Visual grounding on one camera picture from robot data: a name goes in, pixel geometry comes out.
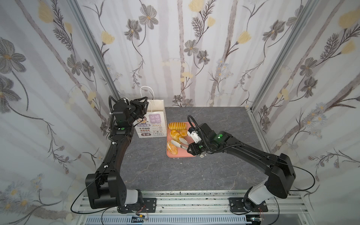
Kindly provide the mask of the sugared oval bread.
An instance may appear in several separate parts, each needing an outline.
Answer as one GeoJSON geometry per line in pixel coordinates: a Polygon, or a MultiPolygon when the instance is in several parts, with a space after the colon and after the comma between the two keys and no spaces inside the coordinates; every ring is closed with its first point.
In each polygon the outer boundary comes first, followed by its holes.
{"type": "Polygon", "coordinates": [[[170,154],[172,154],[172,155],[178,154],[178,148],[172,143],[171,140],[167,142],[166,148],[170,152],[170,154]]]}

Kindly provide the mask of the white printed paper bag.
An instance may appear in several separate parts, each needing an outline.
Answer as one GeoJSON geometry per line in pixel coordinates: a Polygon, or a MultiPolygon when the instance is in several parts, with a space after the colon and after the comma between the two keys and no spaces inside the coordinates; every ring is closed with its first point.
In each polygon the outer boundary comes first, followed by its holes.
{"type": "Polygon", "coordinates": [[[156,99],[153,89],[149,86],[142,86],[140,88],[141,97],[142,91],[150,91],[152,98],[148,99],[147,113],[144,119],[138,119],[135,122],[136,132],[139,138],[157,138],[167,136],[167,117],[164,100],[156,99]]]}

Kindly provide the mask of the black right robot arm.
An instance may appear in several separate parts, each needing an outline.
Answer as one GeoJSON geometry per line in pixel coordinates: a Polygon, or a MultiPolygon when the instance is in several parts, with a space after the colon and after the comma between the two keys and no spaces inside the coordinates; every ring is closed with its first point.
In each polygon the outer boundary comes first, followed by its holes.
{"type": "Polygon", "coordinates": [[[181,156],[179,149],[183,149],[186,156],[197,156],[204,152],[227,153],[262,171],[268,178],[250,187],[241,200],[246,212],[257,210],[272,197],[286,199],[291,192],[296,174],[290,158],[285,154],[278,156],[261,151],[225,131],[216,133],[206,123],[197,124],[191,115],[187,117],[187,122],[167,124],[166,136],[166,150],[173,155],[181,156]]]}

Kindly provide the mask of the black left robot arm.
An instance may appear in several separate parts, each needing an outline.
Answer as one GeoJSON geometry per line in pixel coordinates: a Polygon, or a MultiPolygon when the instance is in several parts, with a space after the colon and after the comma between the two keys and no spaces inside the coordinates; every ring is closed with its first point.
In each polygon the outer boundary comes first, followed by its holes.
{"type": "Polygon", "coordinates": [[[127,189],[120,170],[127,148],[134,136],[137,120],[144,119],[148,98],[125,98],[116,101],[109,97],[110,140],[105,158],[95,173],[85,179],[86,191],[92,209],[117,207],[120,213],[139,211],[143,208],[143,196],[138,189],[127,189]]]}

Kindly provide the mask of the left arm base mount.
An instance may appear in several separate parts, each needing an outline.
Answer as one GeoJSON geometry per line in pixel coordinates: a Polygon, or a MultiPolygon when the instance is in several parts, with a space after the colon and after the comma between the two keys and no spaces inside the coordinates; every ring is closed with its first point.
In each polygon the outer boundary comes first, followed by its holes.
{"type": "Polygon", "coordinates": [[[117,208],[117,211],[122,214],[126,213],[155,213],[157,207],[157,198],[143,198],[137,203],[127,204],[117,208]]]}

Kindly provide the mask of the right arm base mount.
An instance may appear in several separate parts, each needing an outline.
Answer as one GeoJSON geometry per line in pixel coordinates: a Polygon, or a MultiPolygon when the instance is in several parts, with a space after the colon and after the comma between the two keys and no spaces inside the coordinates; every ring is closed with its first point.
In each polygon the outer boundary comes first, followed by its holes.
{"type": "Polygon", "coordinates": [[[243,200],[242,197],[231,197],[229,200],[230,211],[234,213],[246,212],[268,212],[267,203],[264,201],[260,205],[252,205],[243,200]]]}

